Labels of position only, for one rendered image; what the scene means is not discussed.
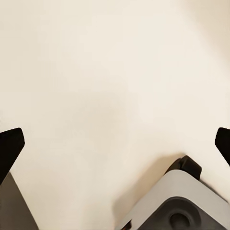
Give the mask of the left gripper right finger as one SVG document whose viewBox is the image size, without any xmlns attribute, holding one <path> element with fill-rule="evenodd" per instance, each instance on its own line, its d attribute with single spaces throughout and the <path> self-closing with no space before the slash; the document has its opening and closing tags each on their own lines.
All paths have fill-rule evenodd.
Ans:
<svg viewBox="0 0 230 230">
<path fill-rule="evenodd" d="M 218 128 L 215 145 L 230 166 L 230 129 Z"/>
</svg>

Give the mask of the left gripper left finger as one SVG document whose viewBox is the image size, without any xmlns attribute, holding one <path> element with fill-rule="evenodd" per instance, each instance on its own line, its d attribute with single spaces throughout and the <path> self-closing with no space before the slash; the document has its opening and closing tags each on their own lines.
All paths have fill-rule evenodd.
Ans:
<svg viewBox="0 0 230 230">
<path fill-rule="evenodd" d="M 0 133 L 0 184 L 25 146 L 20 127 Z"/>
</svg>

